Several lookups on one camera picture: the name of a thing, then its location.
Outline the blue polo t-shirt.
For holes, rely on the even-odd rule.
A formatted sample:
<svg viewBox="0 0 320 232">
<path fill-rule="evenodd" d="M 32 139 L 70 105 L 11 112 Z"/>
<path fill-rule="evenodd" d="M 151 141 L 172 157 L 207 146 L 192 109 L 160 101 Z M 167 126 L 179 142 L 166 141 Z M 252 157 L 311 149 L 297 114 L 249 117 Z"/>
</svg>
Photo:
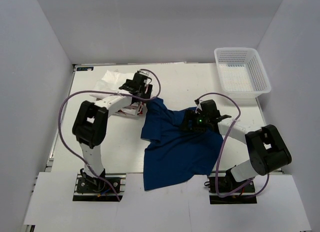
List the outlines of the blue polo t-shirt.
<svg viewBox="0 0 320 232">
<path fill-rule="evenodd" d="M 141 139 L 150 144 L 144 151 L 143 185 L 146 191 L 188 181 L 194 175 L 210 175 L 223 142 L 221 135 L 185 132 L 180 129 L 185 110 L 167 109 L 157 98 L 146 105 Z"/>
</svg>

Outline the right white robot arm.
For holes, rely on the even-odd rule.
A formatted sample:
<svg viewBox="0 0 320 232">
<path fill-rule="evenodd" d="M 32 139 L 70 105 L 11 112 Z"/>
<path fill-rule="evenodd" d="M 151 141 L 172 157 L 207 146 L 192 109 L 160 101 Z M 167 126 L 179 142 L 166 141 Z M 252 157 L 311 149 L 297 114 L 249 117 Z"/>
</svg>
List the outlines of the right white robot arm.
<svg viewBox="0 0 320 232">
<path fill-rule="evenodd" d="M 264 176 L 292 162 L 292 156 L 274 125 L 246 126 L 230 115 L 221 115 L 213 100 L 197 102 L 196 109 L 184 113 L 180 129 L 204 133 L 211 130 L 223 136 L 220 152 L 228 138 L 242 142 L 247 147 L 249 159 L 233 166 L 222 180 L 214 180 L 214 192 L 236 192 L 256 176 Z"/>
</svg>

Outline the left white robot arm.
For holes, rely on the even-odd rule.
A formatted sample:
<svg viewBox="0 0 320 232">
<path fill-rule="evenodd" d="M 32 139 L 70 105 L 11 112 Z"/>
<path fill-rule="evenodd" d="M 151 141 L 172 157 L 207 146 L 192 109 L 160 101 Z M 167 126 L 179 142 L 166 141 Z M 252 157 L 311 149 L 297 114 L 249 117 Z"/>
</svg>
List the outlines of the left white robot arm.
<svg viewBox="0 0 320 232">
<path fill-rule="evenodd" d="M 153 86 L 150 77 L 142 71 L 137 71 L 133 78 L 125 82 L 107 97 L 95 101 L 84 101 L 80 105 L 72 133 L 82 150 L 86 161 L 80 174 L 88 179 L 88 185 L 99 192 L 105 188 L 105 169 L 102 164 L 101 143 L 107 133 L 108 119 L 121 109 L 136 102 L 151 98 Z"/>
</svg>

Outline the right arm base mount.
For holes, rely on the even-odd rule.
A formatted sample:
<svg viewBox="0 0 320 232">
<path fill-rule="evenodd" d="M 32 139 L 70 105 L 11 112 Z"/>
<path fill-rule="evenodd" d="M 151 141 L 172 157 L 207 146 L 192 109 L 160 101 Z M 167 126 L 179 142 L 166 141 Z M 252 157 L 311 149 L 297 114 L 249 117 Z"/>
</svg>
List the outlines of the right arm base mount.
<svg viewBox="0 0 320 232">
<path fill-rule="evenodd" d="M 218 191 L 223 195 L 228 192 L 231 192 L 232 190 L 238 188 L 239 186 L 245 183 L 245 181 L 236 182 L 234 179 L 232 179 L 230 169 L 226 171 L 226 174 L 224 176 L 218 176 L 217 181 Z M 220 198 L 216 194 L 214 174 L 208 177 L 207 181 L 204 183 L 204 186 L 208 188 L 209 202 L 211 205 L 242 205 L 257 203 L 257 198 L 256 196 L 254 196 L 254 194 L 256 193 L 256 189 L 253 181 L 251 181 L 245 187 L 237 190 L 232 195 L 225 198 Z"/>
</svg>

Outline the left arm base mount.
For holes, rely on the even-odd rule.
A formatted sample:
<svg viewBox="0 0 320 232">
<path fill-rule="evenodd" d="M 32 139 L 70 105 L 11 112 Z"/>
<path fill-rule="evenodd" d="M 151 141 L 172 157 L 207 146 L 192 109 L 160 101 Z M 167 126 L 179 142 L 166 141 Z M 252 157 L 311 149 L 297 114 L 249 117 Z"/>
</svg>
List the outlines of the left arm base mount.
<svg viewBox="0 0 320 232">
<path fill-rule="evenodd" d="M 73 198 L 74 202 L 120 202 L 126 186 L 126 174 L 106 174 L 105 181 L 87 176 L 83 169 L 77 174 Z"/>
</svg>

